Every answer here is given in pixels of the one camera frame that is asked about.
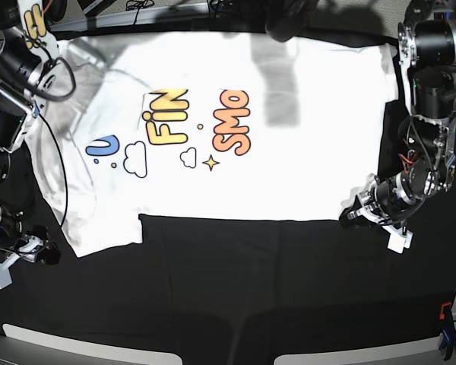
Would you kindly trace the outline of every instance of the black table surface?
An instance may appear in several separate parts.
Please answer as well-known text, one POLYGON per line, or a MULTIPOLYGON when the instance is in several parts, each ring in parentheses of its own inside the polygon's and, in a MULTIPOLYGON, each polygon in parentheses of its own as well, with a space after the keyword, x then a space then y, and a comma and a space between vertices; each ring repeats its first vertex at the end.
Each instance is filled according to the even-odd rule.
MULTIPOLYGON (((139 30, 168 29, 164 24, 139 30)), ((349 46, 394 43, 317 30, 306 36, 349 46)), ((382 176, 401 170, 395 142, 405 116, 402 98, 388 104, 382 176)), ((27 224, 55 231, 58 224, 25 156, 22 150, 12 156, 1 195, 20 205, 35 191, 27 224)), ((437 336, 441 305, 456 295, 456 177, 450 192, 429 199, 411 218, 413 242, 403 255, 387 249, 383 230, 342 230, 336 221, 148 216, 141 221, 141 245, 77 259, 61 237, 59 265, 17 263, 11 270, 14 283, 0 290, 0 333, 8 323, 76 340, 171 352, 184 364, 262 365, 281 354, 437 336)))

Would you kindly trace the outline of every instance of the red object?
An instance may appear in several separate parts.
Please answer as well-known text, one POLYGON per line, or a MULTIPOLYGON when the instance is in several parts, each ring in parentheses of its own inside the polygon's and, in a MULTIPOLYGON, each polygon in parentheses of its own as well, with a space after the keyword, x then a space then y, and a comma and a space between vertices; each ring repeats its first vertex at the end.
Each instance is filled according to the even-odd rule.
POLYGON ((441 314, 439 315, 439 319, 440 320, 444 320, 444 308, 447 307, 447 306, 450 306, 451 305, 451 302, 445 302, 443 304, 441 304, 441 314))

